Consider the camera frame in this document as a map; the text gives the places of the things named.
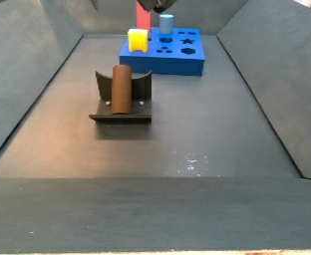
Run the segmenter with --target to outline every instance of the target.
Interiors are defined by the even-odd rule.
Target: blue foam block
[[[204,54],[198,29],[174,28],[172,34],[149,33],[149,50],[129,52],[125,41],[120,51],[120,64],[132,67],[133,73],[202,76]]]

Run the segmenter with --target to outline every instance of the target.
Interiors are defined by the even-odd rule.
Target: red object
[[[137,27],[151,32],[151,12],[147,12],[137,2]]]

